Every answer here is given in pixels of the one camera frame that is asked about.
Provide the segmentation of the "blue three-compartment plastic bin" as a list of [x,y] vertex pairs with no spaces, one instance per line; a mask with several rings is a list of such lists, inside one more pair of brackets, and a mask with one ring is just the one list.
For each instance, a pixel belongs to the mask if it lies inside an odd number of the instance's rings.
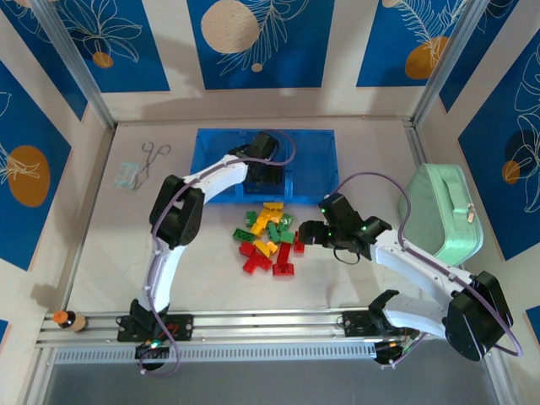
[[[190,172],[197,173],[223,158],[231,149],[252,143],[261,130],[241,128],[200,128],[197,131]],[[317,204],[334,190],[340,180],[334,131],[329,129],[285,129],[270,134],[279,141],[277,161],[295,156],[283,169],[276,185],[246,181],[231,186],[214,203]]]

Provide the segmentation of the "mint green zip case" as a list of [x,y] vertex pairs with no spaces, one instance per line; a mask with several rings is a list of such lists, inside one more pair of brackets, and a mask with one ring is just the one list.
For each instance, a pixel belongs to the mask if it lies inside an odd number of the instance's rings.
[[459,165],[423,164],[406,187],[398,211],[411,213],[403,236],[448,265],[460,266],[483,245],[483,228]]

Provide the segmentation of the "black base connector box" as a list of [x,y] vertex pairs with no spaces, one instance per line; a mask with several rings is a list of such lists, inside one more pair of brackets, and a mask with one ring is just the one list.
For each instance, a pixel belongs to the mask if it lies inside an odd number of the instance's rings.
[[414,340],[381,342],[375,344],[375,362],[381,368],[395,368],[422,342],[423,337]]
[[159,339],[149,339],[135,348],[135,359],[162,359],[169,356],[170,346]]

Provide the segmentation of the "clear plastic packet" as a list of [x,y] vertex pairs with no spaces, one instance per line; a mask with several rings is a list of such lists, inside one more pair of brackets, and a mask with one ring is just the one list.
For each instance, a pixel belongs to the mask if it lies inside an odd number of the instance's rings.
[[122,190],[132,190],[141,165],[132,162],[121,162],[114,178],[114,186]]

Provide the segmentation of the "dark bottle with orange cap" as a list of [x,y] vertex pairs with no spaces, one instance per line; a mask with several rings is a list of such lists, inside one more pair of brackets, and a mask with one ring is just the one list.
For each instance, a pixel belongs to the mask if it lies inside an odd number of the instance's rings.
[[57,310],[53,314],[53,321],[61,328],[72,332],[81,332],[87,325],[85,316],[71,310]]

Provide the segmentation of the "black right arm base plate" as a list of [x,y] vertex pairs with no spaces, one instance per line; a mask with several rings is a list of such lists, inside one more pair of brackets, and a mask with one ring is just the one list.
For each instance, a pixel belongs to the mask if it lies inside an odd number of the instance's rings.
[[405,329],[394,327],[382,312],[348,310],[342,313],[342,320],[347,338],[387,338],[405,335]]

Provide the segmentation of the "aluminium mounting rail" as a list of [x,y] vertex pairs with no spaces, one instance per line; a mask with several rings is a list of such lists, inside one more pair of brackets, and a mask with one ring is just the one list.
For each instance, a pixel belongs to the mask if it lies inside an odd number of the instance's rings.
[[[190,341],[180,343],[243,343],[243,342],[302,342],[326,341],[345,338],[357,341],[407,341],[426,332],[431,338],[443,338],[441,328],[421,326],[419,319],[403,321],[389,320],[394,327],[404,328],[405,335],[399,337],[346,337],[343,329],[344,311],[364,311],[358,308],[315,309],[315,310],[255,310],[255,311],[172,311],[172,315],[193,315],[193,332]],[[141,343],[118,342],[116,318],[127,316],[122,313],[88,313],[87,325],[81,332],[61,329],[51,315],[45,317],[37,338],[39,347],[68,347],[76,345]]]

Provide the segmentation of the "blue floral wall panel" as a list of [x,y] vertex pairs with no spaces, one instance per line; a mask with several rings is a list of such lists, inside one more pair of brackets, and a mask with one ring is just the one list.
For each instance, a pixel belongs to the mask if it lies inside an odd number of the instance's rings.
[[357,86],[427,83],[469,0],[380,0]]
[[186,0],[207,90],[322,84],[335,0]]
[[0,259],[30,269],[70,154],[68,141],[0,62]]
[[540,30],[540,0],[518,0],[483,58],[445,115],[475,113]]
[[540,242],[540,30],[458,138],[504,259]]
[[170,89],[142,0],[56,0],[53,6],[101,92]]
[[29,0],[0,0],[0,10],[54,83],[74,115],[82,121],[88,101],[32,11]]

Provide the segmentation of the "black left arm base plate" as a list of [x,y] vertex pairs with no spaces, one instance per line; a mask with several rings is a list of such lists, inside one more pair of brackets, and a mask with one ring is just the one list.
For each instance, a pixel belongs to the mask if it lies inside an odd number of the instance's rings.
[[[138,325],[130,316],[118,316],[116,324],[118,326],[117,341],[142,343],[147,340],[159,339],[164,341],[167,339],[163,328],[152,318],[155,329],[152,332],[147,331],[142,326]],[[193,332],[193,315],[172,315],[168,314],[162,317],[168,332],[172,335],[175,341],[190,341]]]

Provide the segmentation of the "aluminium frame post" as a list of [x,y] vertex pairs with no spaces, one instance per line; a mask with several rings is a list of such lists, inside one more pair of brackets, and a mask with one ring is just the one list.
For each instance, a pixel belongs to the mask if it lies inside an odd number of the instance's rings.
[[85,99],[92,105],[105,127],[116,130],[116,122],[107,107],[99,86],[73,42],[60,16],[48,0],[29,0],[30,7],[56,49],[59,57],[72,75]]
[[455,67],[488,3],[489,0],[467,0],[465,3],[465,9],[457,20],[455,29],[411,115],[410,122],[412,127],[417,128],[427,116],[429,109],[438,98],[440,90]]

